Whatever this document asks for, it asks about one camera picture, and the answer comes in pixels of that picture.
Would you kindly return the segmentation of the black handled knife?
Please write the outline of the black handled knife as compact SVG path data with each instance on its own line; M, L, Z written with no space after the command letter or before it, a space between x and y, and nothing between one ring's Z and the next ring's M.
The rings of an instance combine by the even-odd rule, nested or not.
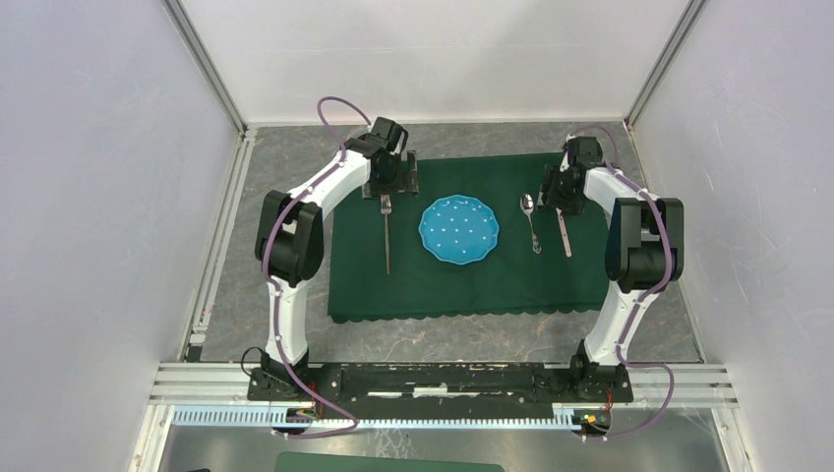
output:
M560 208L557 207L556 208L556 214L557 214L558 224L559 224L559 227L560 227L560 232L561 232L561 237L562 237L562 242L563 242L566 257L571 258L572 257L572 248L571 248L571 244L570 244L570 240L569 240L569 235L568 235L568 232L567 232L567 225L566 225L566 219L565 219L565 216L564 216L564 212Z

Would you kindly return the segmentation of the silver fork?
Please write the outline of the silver fork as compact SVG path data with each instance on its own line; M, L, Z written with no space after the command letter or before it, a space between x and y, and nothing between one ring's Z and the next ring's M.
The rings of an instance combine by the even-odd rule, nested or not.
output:
M390 237L389 237L389 216L392 213L392 204L390 195L381 195L381 214L384 218L384 244L385 244L385 262L386 273L390 274Z

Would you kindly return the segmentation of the silver spoon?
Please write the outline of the silver spoon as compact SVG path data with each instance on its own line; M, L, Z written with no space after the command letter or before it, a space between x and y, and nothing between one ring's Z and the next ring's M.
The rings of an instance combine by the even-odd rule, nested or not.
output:
M519 199L519 207L520 207L521 211L524 213L524 215L526 216L526 219L527 219L528 224L529 224L529 229L530 229L530 233L531 233L532 251L535 254L540 254L541 251L542 251L542 248L541 248L538 236L536 234L534 223L533 223L533 218L532 218L532 215L533 215L533 212L534 212L534 209L535 209L535 203L532 199L532 196L530 194L523 194Z

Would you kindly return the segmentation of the blue polka dot plate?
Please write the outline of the blue polka dot plate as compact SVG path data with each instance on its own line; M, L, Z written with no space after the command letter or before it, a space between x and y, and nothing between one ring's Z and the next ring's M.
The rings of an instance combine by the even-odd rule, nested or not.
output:
M424 209L418 234L423 248L436 260L466 266L483 261L498 246L500 225L487 204L452 195Z

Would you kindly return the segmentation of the dark green cloth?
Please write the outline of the dark green cloth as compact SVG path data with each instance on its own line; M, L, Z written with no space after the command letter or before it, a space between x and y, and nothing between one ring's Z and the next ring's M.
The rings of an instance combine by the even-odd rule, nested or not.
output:
M354 191L335 209L328 315L339 324L468 316L597 311L608 291L604 268L608 225L590 204L566 218L567 258L556 215L532 215L542 251L532 251L523 194L539 189L554 153L431 159L418 166L417 195L392 197L390 274L386 273L384 218L378 203ZM452 195L487 204L500 225L498 246L483 261L452 265L422 246L424 209Z

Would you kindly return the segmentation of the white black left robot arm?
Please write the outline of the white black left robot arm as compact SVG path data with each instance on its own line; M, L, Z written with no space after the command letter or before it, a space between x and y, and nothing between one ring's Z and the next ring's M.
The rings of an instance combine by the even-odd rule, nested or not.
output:
M310 179L265 196L255 248L269 296L269 339L261 370L285 400L301 398L309 387L303 369L309 353L307 294L324 260L324 221L357 189L377 200L417 194L416 154L407 149L408 138L402 125L379 117L366 132L340 142L333 158Z

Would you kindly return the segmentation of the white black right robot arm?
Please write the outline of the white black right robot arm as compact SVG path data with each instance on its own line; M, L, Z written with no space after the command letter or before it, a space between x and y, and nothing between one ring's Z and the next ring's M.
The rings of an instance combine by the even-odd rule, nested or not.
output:
M561 162L545 168L536 202L556 214L568 256L566 217L590 204L609 218L604 268L610 283L595 325L554 385L578 401L630 401L628 347L647 309L683 273L685 207L626 177L605 160L596 138L569 135Z

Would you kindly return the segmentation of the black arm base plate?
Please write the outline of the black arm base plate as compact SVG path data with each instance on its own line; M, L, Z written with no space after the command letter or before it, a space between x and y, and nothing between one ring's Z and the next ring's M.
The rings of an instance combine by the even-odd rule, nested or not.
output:
M321 420L545 420L556 405L634 400L625 367L510 364L324 363L286 374L256 368L253 402L310 402Z

